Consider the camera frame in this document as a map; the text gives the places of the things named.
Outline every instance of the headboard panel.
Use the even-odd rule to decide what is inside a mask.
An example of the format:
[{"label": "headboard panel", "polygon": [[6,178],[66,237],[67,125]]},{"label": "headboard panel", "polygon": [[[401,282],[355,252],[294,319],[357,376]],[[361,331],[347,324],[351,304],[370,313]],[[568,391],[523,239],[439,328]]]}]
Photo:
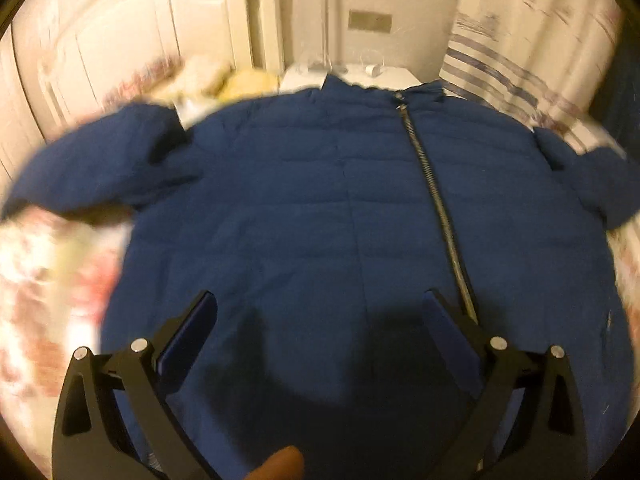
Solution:
[{"label": "headboard panel", "polygon": [[[284,70],[279,0],[259,0],[265,69]],[[104,96],[161,57],[208,54],[254,65],[248,0],[92,0],[40,60],[42,91],[56,123],[95,114]]]}]

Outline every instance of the metal zipper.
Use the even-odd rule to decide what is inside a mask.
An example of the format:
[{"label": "metal zipper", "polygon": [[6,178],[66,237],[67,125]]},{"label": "metal zipper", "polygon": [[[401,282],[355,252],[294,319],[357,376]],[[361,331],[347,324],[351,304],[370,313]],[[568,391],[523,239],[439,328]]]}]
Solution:
[{"label": "metal zipper", "polygon": [[445,208],[444,202],[442,201],[440,189],[438,188],[438,183],[433,173],[433,167],[431,166],[429,157],[424,151],[424,147],[422,146],[420,139],[418,139],[418,136],[415,133],[414,124],[411,120],[411,117],[409,117],[409,111],[404,102],[404,96],[400,92],[398,92],[396,93],[396,98],[400,101],[400,104],[398,105],[398,111],[400,112],[400,116],[402,117],[404,129],[409,134],[409,140],[411,140],[411,144],[414,147],[415,153],[420,160],[422,173],[424,174],[424,177],[427,181],[431,199],[433,200],[436,212],[438,213],[438,218],[440,219],[442,235],[444,236],[444,240],[447,245],[449,261],[451,263],[451,268],[456,279],[456,284],[458,286],[460,296],[462,297],[462,301],[464,303],[465,312],[473,320],[473,322],[477,324],[478,314],[476,313],[476,306],[474,304],[473,295],[471,294],[471,287],[466,281],[466,275],[462,265],[462,258],[460,257],[460,254],[458,252],[452,223],[449,218],[449,214],[447,213],[447,209]]}]

